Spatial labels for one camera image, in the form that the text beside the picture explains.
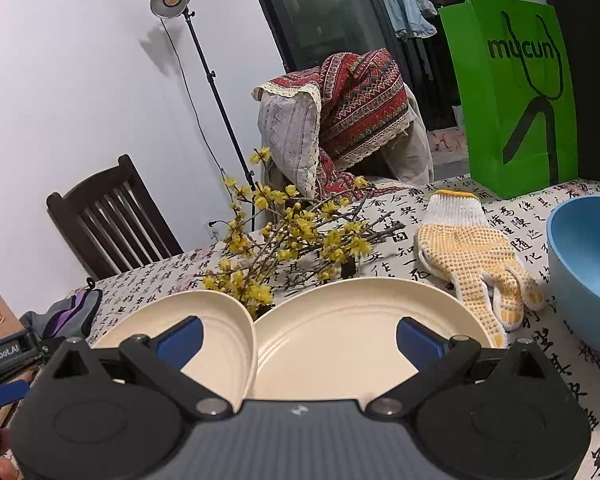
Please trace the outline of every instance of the black pole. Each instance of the black pole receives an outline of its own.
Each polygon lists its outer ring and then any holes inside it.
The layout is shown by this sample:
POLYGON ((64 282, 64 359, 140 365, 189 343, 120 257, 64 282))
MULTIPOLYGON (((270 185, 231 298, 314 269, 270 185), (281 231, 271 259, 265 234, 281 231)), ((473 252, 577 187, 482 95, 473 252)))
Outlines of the black pole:
MULTIPOLYGON (((240 164, 242 169, 244 170, 244 176, 247 179, 247 183, 251 186, 251 189, 255 190, 256 185, 253 181, 253 171, 249 169, 247 166, 247 162, 244 160, 244 156, 240 150, 240 145, 238 144, 238 139, 235 138, 234 129, 231 127, 231 123, 229 122, 229 117, 226 114, 226 110, 224 110, 224 105, 222 104, 222 99, 220 99, 220 94, 218 93, 218 88, 216 88, 216 82, 214 79, 216 78, 216 72, 209 70, 209 65, 206 64, 205 55, 202 53, 202 47, 200 46, 200 42, 198 41, 198 37, 196 36, 195 31, 193 30, 193 24, 191 23, 191 17, 195 15, 195 12, 189 12, 189 7, 184 8, 184 19, 189 26, 189 32, 191 33, 191 37, 193 38, 193 42, 196 44, 196 49, 198 50, 198 55, 200 56, 200 61, 202 62, 202 66, 205 69, 206 80, 209 81, 211 85, 211 91, 214 93, 214 97, 216 98, 216 103, 218 103, 218 108, 220 109, 220 114, 222 115, 222 120, 224 121, 224 126, 226 126, 226 130, 229 132, 229 137, 231 139, 232 144, 234 145, 235 153, 238 155, 238 159, 240 159, 240 164)), ((255 215, 256 206, 255 204, 251 205, 251 214, 255 215)), ((255 218, 251 220, 251 230, 255 230, 255 218)))

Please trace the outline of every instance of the glove cuff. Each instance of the glove cuff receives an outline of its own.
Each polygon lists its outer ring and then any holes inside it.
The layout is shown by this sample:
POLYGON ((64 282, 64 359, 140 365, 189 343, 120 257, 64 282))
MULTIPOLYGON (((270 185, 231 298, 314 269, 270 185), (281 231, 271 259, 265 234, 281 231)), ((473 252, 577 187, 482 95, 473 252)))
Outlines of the glove cuff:
POLYGON ((450 226, 489 226, 477 196, 472 193, 446 189, 438 190, 431 196, 424 223, 450 226))

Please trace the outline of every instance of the dark brown chair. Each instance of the dark brown chair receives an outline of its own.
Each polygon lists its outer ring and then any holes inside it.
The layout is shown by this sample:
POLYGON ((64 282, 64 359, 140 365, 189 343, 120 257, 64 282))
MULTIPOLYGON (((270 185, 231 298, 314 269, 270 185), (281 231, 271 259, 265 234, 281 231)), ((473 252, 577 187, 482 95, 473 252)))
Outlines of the dark brown chair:
POLYGON ((128 155, 64 197, 49 195, 46 205, 78 258, 98 280, 182 253, 128 155))

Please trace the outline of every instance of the power cord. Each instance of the power cord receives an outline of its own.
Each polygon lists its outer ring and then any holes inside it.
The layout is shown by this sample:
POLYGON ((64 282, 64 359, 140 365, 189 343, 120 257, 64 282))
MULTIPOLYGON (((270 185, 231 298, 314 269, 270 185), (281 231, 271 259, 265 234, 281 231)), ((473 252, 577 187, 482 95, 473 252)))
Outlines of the power cord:
MULTIPOLYGON (((178 54, 178 51, 176 50, 176 46, 173 43, 173 40, 171 39, 171 34, 169 34, 169 31, 167 30, 167 27, 164 25, 164 21, 162 18, 160 18, 160 23, 162 24, 162 28, 164 29, 165 33, 167 34, 167 38, 169 38, 169 43, 171 43, 173 53, 176 55, 176 59, 178 60, 178 66, 180 67, 180 73, 182 74, 182 80, 184 81, 184 88, 187 89, 187 96, 189 97, 189 102, 191 103, 191 108, 193 108, 193 113, 195 113, 195 115, 196 115, 196 121, 198 122, 198 128, 200 130, 200 135, 202 136, 202 140, 205 141, 206 148, 209 150, 209 153, 211 154, 211 157, 213 158, 214 162, 216 163, 218 170, 220 170, 220 174, 222 175, 222 180, 224 181, 224 176, 226 175, 226 173, 224 172, 224 170, 220 166, 220 163, 218 162, 218 159, 214 155, 214 152, 211 149, 211 146, 209 145, 209 143, 206 140, 205 133, 202 129, 202 126, 200 125, 200 118, 198 117, 198 110, 196 110, 196 105, 193 104, 193 99, 191 97, 191 92, 189 91, 189 85, 187 83, 187 77, 184 74, 184 69, 182 68, 182 62, 180 61, 180 56, 178 54)), ((229 192, 228 189, 227 189, 227 193, 229 193, 229 197, 231 198, 231 192, 229 192)))

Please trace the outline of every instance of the work glove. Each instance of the work glove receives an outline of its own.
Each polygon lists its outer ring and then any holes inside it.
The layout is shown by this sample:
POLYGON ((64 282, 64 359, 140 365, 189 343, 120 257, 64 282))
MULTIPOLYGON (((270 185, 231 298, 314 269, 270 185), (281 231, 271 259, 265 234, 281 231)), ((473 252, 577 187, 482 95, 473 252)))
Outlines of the work glove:
POLYGON ((497 348, 504 348, 507 332, 522 324, 525 305, 532 310, 544 306, 537 283, 506 236, 489 226, 475 195, 435 192, 416 238, 421 263, 453 283, 456 298, 480 320, 497 348))

